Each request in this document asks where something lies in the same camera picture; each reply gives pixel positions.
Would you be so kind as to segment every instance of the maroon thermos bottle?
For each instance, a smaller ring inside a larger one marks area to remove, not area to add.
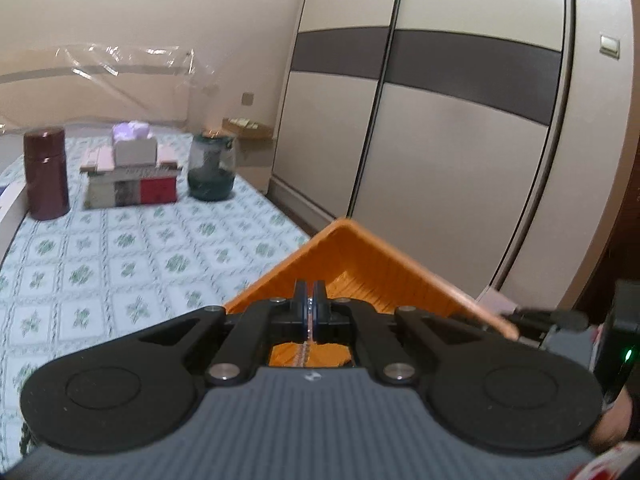
[[[64,128],[24,134],[24,174],[33,219],[53,220],[69,212]]]

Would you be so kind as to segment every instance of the patterned tablecloth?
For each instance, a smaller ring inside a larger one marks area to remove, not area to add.
[[[186,166],[191,136],[158,135]],[[207,304],[222,304],[308,237],[244,180],[233,197],[203,203],[83,208],[88,147],[105,137],[66,140],[71,211],[27,216],[0,269],[0,472],[18,459],[18,408],[26,378],[47,361],[140,330]],[[22,158],[0,185],[24,181]]]

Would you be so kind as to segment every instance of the orange basket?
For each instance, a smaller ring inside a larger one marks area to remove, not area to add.
[[[329,298],[368,301],[387,314],[400,305],[413,305],[444,317],[466,312],[505,337],[518,338],[514,325],[489,313],[470,296],[349,219],[339,219],[319,232],[227,303],[226,311],[242,312],[265,298],[290,298],[296,280],[324,280]],[[301,345],[278,345],[271,353],[270,364],[291,366],[301,351]],[[339,366],[349,358],[343,346],[310,344],[306,365]]]

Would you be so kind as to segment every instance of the dark green liquid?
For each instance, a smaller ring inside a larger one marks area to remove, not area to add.
[[[236,174],[216,168],[194,168],[187,173],[187,183],[191,196],[204,202],[226,200],[231,195]]]

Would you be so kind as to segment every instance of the sliding wardrobe door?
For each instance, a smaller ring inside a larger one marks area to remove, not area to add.
[[[329,216],[347,213],[395,0],[305,0],[273,174]]]
[[[556,106],[564,0],[400,0],[353,218],[472,296],[523,213]]]

